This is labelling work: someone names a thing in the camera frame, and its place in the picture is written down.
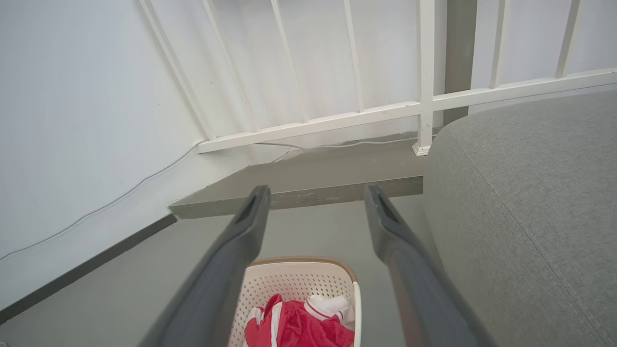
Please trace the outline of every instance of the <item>railing baluster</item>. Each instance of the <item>railing baluster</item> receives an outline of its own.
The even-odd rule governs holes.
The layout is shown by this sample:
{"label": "railing baluster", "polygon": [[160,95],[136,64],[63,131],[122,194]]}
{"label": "railing baluster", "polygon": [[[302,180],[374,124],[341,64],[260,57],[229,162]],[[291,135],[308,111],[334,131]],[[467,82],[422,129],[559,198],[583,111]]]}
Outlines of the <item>railing baluster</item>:
{"label": "railing baluster", "polygon": [[566,68],[568,67],[568,58],[570,55],[570,49],[572,47],[572,39],[576,32],[578,21],[578,12],[581,6],[581,0],[572,0],[570,4],[570,13],[568,15],[568,22],[566,23],[566,31],[563,34],[563,43],[561,44],[561,53],[559,54],[559,61],[557,62],[557,71],[555,71],[555,77],[562,78],[566,75]]}
{"label": "railing baluster", "polygon": [[208,13],[208,18],[210,19],[210,24],[212,24],[214,34],[217,37],[218,45],[221,48],[221,52],[223,53],[225,64],[227,64],[227,68],[230,71],[231,79],[236,86],[238,94],[240,95],[240,100],[242,102],[242,105],[244,106],[244,110],[246,111],[246,115],[249,118],[251,129],[253,132],[259,132],[259,121],[257,120],[257,116],[255,115],[255,111],[251,106],[249,98],[246,96],[246,90],[244,89],[244,85],[242,84],[242,80],[240,79],[238,67],[234,63],[233,58],[231,57],[231,52],[227,47],[227,44],[225,43],[225,39],[223,39],[221,31],[218,28],[217,11],[212,4],[212,0],[202,0],[202,2],[204,3],[205,11]]}
{"label": "railing baluster", "polygon": [[351,18],[351,5],[349,0],[345,2],[345,18],[347,19],[347,31],[349,32],[349,46],[351,47],[351,60],[354,65],[355,91],[358,97],[358,112],[364,111],[364,98],[362,96],[362,83],[360,82],[360,64],[358,63],[358,49],[355,46],[354,23]]}
{"label": "railing baluster", "polygon": [[491,71],[491,82],[489,88],[497,88],[501,84],[503,72],[503,51],[505,47],[505,28],[507,25],[510,11],[509,0],[499,0],[497,11],[497,32],[495,33],[495,51],[493,53],[493,68]]}
{"label": "railing baluster", "polygon": [[165,54],[167,62],[173,70],[173,74],[175,75],[178,83],[180,84],[182,92],[184,92],[184,95],[186,96],[186,99],[188,100],[189,105],[193,110],[193,121],[195,121],[195,124],[199,128],[199,132],[204,138],[207,138],[210,141],[216,140],[217,137],[216,135],[214,135],[212,127],[210,126],[210,123],[208,122],[204,111],[201,109],[201,106],[197,102],[195,92],[191,88],[191,85],[189,84],[188,79],[186,78],[186,75],[182,70],[182,66],[178,62],[178,57],[176,57],[176,53],[173,51],[172,45],[169,42],[167,35],[165,35],[165,31],[160,24],[159,18],[154,11],[154,7],[152,6],[151,1],[139,0],[139,3],[141,4],[141,7],[143,8],[146,17],[148,18],[148,22],[150,23],[150,26],[154,31],[154,34],[157,38],[157,41],[159,42],[161,49],[163,49],[163,53]]}
{"label": "railing baluster", "polygon": [[304,104],[304,98],[300,91],[300,83],[298,82],[298,75],[296,68],[294,67],[294,61],[291,59],[291,51],[289,50],[289,42],[287,41],[287,35],[285,34],[285,28],[283,27],[283,19],[281,18],[281,6],[278,0],[272,0],[272,9],[274,10],[274,16],[276,18],[276,24],[278,26],[278,32],[281,35],[281,41],[283,42],[283,50],[285,51],[285,58],[287,58],[287,65],[289,67],[289,74],[291,75],[291,82],[294,85],[294,91],[296,92],[296,98],[298,105],[300,106],[300,112],[302,113],[302,120],[304,123],[310,121],[309,113],[307,112],[306,105]]}

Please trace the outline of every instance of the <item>white railing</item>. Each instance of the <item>white railing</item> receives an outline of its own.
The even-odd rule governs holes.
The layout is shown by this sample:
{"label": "white railing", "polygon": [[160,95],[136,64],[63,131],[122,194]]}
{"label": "white railing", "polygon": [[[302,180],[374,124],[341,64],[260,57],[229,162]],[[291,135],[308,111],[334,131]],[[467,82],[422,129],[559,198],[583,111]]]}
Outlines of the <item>white railing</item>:
{"label": "white railing", "polygon": [[484,104],[487,102],[502,101],[526,96],[555,93],[559,91],[574,90],[592,86],[601,86],[617,83],[617,69],[594,70],[567,75],[568,57],[572,47],[572,40],[576,33],[577,17],[580,7],[580,0],[572,0],[566,30],[561,46],[557,70],[555,77],[541,78],[538,80],[528,80],[509,84],[500,84],[500,77],[503,70],[503,52],[507,33],[505,32],[508,20],[508,3],[511,0],[499,0],[499,11],[497,19],[497,33],[495,36],[495,51],[493,55],[493,66],[491,81],[488,88],[477,88],[473,90],[459,91],[443,95],[433,95],[434,84],[434,42],[435,42],[435,8],[434,0],[416,0],[418,4],[418,90],[419,100],[391,104],[386,106],[364,108],[362,96],[362,83],[360,81],[360,66],[358,64],[358,53],[355,45],[354,25],[352,21],[350,0],[343,0],[345,4],[345,14],[347,29],[349,32],[349,46],[351,49],[352,63],[355,75],[355,86],[357,92],[357,111],[344,114],[332,115],[311,119],[300,92],[300,85],[294,68],[294,62],[289,50],[289,43],[285,34],[283,19],[279,0],[271,0],[272,8],[276,18],[276,23],[281,36],[281,42],[289,67],[292,84],[300,105],[303,123],[290,123],[277,127],[260,128],[255,112],[246,96],[246,91],[242,80],[238,75],[238,69],[231,57],[231,53],[225,43],[225,39],[218,28],[217,13],[212,5],[212,0],[203,0],[208,17],[212,24],[218,44],[223,53],[223,58],[230,70],[231,77],[240,95],[246,114],[250,120],[252,132],[238,133],[229,136],[217,137],[209,126],[207,116],[203,113],[199,103],[196,101],[194,91],[186,79],[173,49],[165,36],[163,28],[156,16],[151,0],[140,0],[141,5],[148,17],[149,23],[163,48],[176,78],[180,82],[183,92],[193,109],[196,123],[201,126],[201,131],[208,141],[197,147],[198,153],[218,151],[220,149],[245,146],[259,142],[280,140],[293,136],[307,135],[311,133],[325,132],[339,128],[353,127],[356,125],[381,122],[384,120],[398,119],[403,117],[418,116],[418,141],[412,148],[416,155],[422,156],[428,153],[431,147],[433,134],[433,112],[456,107]]}

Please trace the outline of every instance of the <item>basket rim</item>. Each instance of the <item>basket rim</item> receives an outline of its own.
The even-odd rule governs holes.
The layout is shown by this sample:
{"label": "basket rim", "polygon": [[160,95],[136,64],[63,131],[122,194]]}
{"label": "basket rim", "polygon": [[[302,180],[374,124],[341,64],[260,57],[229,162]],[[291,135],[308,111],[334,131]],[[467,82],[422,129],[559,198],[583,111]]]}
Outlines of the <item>basket rim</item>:
{"label": "basket rim", "polygon": [[251,264],[249,264],[248,267],[255,266],[255,265],[276,264],[279,262],[325,262],[329,264],[334,264],[339,267],[342,267],[343,270],[347,272],[352,282],[358,282],[358,278],[355,276],[355,273],[351,269],[351,267],[347,265],[347,263],[345,263],[344,261],[333,258],[333,257],[319,257],[319,256],[268,257],[268,258],[258,259],[252,262]]}

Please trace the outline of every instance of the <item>gray sofa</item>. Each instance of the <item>gray sofa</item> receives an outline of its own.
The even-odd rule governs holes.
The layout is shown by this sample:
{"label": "gray sofa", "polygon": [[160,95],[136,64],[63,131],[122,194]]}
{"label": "gray sofa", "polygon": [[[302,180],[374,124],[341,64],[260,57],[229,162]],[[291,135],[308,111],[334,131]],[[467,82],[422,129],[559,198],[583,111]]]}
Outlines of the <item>gray sofa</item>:
{"label": "gray sofa", "polygon": [[446,274],[498,345],[617,343],[617,92],[446,126],[424,208]]}

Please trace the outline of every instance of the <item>gray pillar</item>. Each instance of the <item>gray pillar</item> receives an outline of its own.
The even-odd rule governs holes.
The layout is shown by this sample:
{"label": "gray pillar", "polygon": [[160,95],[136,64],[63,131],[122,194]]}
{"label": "gray pillar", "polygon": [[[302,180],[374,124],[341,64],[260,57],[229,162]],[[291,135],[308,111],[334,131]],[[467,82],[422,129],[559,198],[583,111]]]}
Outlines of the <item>gray pillar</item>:
{"label": "gray pillar", "polygon": [[[477,0],[448,0],[445,43],[445,92],[471,88]],[[469,107],[444,111],[444,126],[467,115]]]}

